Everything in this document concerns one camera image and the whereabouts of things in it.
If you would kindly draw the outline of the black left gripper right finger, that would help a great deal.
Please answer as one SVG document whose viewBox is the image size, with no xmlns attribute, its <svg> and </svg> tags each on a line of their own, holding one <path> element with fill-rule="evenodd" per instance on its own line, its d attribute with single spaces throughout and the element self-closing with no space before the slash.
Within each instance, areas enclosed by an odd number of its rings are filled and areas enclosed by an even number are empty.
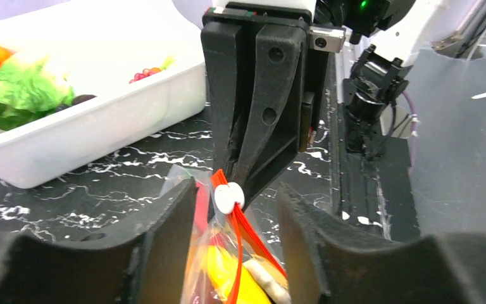
<svg viewBox="0 0 486 304">
<path fill-rule="evenodd" d="M 486 303 L 486 233 L 400 243 L 347 224 L 286 184 L 277 199 L 293 303 Z"/>
</svg>

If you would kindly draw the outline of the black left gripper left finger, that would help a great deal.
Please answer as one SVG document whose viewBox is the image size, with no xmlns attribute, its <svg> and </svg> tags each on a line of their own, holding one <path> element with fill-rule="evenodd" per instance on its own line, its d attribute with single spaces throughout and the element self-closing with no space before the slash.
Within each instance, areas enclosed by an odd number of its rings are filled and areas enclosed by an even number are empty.
<svg viewBox="0 0 486 304">
<path fill-rule="evenodd" d="M 196 194 L 185 179 L 78 241 L 0 232 L 0 303 L 178 303 Z"/>
</svg>

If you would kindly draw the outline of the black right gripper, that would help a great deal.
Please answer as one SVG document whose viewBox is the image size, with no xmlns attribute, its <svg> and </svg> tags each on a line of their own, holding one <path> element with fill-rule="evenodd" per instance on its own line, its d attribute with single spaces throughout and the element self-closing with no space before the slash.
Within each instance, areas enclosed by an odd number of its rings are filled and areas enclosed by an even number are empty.
<svg viewBox="0 0 486 304">
<path fill-rule="evenodd" d="M 202 51 L 213 111 L 214 166 L 249 205 L 298 153 L 300 59 L 339 53 L 346 30 L 314 23 L 317 1 L 213 1 Z"/>
</svg>

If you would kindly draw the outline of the white toy radish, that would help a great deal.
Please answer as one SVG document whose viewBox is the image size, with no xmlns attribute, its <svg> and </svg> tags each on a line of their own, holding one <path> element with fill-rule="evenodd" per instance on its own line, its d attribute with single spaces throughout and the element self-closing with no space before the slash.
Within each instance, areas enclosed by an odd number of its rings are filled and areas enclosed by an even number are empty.
<svg viewBox="0 0 486 304">
<path fill-rule="evenodd" d="M 274 303 L 292 303 L 287 279 L 270 262 L 249 259 L 243 266 Z"/>
</svg>

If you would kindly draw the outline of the yellow toy banana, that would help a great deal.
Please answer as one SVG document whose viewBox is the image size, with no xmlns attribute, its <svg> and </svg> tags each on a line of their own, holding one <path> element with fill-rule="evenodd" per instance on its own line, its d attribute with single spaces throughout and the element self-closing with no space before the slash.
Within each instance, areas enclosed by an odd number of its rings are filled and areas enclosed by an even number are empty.
<svg viewBox="0 0 486 304">
<path fill-rule="evenodd" d="M 211 295 L 221 303 L 227 303 L 235 280 L 238 258 L 227 250 L 213 245 L 208 246 L 206 258 L 206 273 L 213 286 Z M 237 296 L 237 304 L 271 303 L 268 295 L 245 268 L 241 269 Z"/>
</svg>

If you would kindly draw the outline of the clear zip bag orange zipper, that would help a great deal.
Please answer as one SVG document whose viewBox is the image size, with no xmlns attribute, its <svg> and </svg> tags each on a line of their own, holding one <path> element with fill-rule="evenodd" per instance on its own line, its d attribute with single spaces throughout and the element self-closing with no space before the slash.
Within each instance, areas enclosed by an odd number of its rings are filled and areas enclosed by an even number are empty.
<svg viewBox="0 0 486 304">
<path fill-rule="evenodd" d="M 221 303 L 212 297 L 213 286 L 206 273 L 206 254 L 210 245 L 221 247 L 238 258 L 227 303 L 236 303 L 241 269 L 245 268 L 243 263 L 249 259 L 270 262 L 287 279 L 279 259 L 263 241 L 261 230 L 255 226 L 254 217 L 243 211 L 246 197 L 242 187 L 228 181 L 221 169 L 207 172 L 174 165 L 168 172 L 161 194 L 188 179 L 195 180 L 197 194 L 180 302 Z"/>
</svg>

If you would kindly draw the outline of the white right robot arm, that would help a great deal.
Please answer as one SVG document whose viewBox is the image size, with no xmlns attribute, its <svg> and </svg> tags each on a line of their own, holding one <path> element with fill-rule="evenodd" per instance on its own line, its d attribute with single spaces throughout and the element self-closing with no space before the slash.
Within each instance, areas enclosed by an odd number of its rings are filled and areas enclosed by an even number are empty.
<svg viewBox="0 0 486 304">
<path fill-rule="evenodd" d="M 473 35 L 486 1 L 213 1 L 202 18 L 213 168 L 254 199 L 304 151 L 319 121 L 328 59 L 362 38 L 344 83 L 353 150 L 405 90 L 420 49 Z"/>
</svg>

